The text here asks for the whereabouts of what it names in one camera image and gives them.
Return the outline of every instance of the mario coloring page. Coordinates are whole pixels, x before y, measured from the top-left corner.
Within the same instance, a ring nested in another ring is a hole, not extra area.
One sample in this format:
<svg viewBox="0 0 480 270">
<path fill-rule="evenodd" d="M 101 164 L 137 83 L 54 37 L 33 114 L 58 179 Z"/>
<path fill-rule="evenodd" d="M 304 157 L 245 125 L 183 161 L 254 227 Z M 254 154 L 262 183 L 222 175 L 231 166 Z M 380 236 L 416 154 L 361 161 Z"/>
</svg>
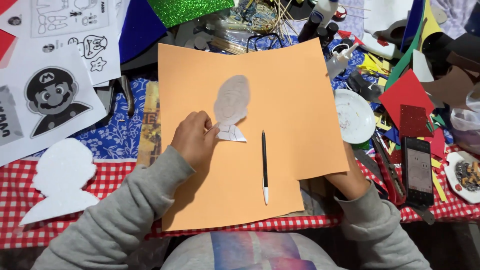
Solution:
<svg viewBox="0 0 480 270">
<path fill-rule="evenodd" d="M 26 50 L 23 44 L 16 49 Z M 77 47 L 52 54 L 38 55 L 32 65 L 0 70 L 0 152 L 9 153 L 0 155 L 0 166 L 48 148 L 107 115 Z M 31 56 L 13 54 L 10 65 L 21 63 L 22 57 Z"/>
<path fill-rule="evenodd" d="M 34 44 L 35 57 L 76 46 L 92 85 L 97 85 L 120 77 L 117 13 L 121 4 L 119 0 L 17 0 L 0 15 L 0 29 L 19 37 L 19 42 Z"/>
</svg>

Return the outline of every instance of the smartphone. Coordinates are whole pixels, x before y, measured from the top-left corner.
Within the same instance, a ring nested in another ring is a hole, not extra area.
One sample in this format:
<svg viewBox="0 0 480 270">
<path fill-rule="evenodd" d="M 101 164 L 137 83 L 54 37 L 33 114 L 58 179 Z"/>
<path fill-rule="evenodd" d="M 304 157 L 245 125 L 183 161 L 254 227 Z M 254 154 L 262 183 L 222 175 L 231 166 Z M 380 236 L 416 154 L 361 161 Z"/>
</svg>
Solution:
<svg viewBox="0 0 480 270">
<path fill-rule="evenodd" d="M 430 143 L 417 138 L 402 138 L 402 180 L 406 202 L 416 206 L 433 205 Z"/>
</svg>

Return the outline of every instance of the green glitter foam sheet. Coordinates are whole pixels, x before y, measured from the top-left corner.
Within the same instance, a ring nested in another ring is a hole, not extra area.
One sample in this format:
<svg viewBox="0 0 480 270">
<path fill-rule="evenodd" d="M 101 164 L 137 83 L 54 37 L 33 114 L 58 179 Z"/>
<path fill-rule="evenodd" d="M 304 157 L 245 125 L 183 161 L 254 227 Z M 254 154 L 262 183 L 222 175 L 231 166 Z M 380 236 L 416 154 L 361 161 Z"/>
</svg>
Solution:
<svg viewBox="0 0 480 270">
<path fill-rule="evenodd" d="M 148 0 L 148 3 L 167 28 L 233 6 L 233 0 Z"/>
</svg>

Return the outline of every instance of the red checkered tablecloth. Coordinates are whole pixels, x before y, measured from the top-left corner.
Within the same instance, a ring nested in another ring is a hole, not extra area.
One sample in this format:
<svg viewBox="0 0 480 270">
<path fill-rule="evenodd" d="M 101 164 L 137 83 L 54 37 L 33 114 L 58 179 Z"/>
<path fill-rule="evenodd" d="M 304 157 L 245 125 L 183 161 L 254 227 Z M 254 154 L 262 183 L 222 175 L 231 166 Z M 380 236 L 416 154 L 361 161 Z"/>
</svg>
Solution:
<svg viewBox="0 0 480 270">
<path fill-rule="evenodd" d="M 447 147 L 447 151 L 459 151 L 458 147 Z M 70 214 L 59 218 L 30 224 L 26 227 L 19 227 L 18 224 L 25 213 L 43 196 L 35 190 L 32 179 L 35 175 L 35 160 L 17 160 L 0 167 L 0 248 L 18 248 L 31 246 L 45 246 L 50 240 L 59 235 L 72 222 L 75 222 L 81 213 Z M 134 166 L 135 160 L 96 160 L 96 176 L 87 183 L 86 191 L 94 194 L 100 199 L 105 198 L 115 191 L 129 174 Z M 361 163 L 359 166 L 368 179 L 373 179 L 384 188 L 385 185 L 368 171 Z M 456 196 L 452 188 L 447 184 L 446 175 L 443 170 L 438 170 L 438 181 L 445 191 L 447 202 L 441 202 L 437 191 L 434 189 L 435 205 L 430 211 L 438 221 L 466 221 L 477 220 L 480 216 L 480 205 L 470 205 L 465 200 Z M 420 221 L 421 218 L 411 209 L 401 210 L 404 222 Z M 209 231 L 288 231 L 305 228 L 319 228 L 336 226 L 341 221 L 341 215 L 331 216 L 307 216 L 271 218 L 247 224 L 226 226 L 219 228 L 171 231 L 162 233 L 161 223 L 155 222 L 149 237 L 177 236 L 182 234 L 196 234 Z"/>
</svg>

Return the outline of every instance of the hand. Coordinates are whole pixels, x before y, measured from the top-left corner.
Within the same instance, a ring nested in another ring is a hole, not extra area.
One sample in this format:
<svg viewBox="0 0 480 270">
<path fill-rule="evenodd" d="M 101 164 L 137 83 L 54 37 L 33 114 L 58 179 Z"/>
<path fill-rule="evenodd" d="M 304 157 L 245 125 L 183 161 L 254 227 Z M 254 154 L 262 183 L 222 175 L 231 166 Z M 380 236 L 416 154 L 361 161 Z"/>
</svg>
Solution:
<svg viewBox="0 0 480 270">
<path fill-rule="evenodd" d="M 205 129 L 211 127 L 212 120 L 205 111 L 191 112 L 180 122 L 170 145 L 195 168 L 213 153 L 213 142 L 220 130 L 215 127 L 205 134 Z"/>
<path fill-rule="evenodd" d="M 365 176 L 361 172 L 360 167 L 355 160 L 352 146 L 347 142 L 343 142 L 343 146 L 347 155 L 350 171 L 327 174 L 325 178 L 348 200 L 354 200 L 367 193 L 367 190 L 370 187 L 370 182 L 365 179 Z"/>
</svg>

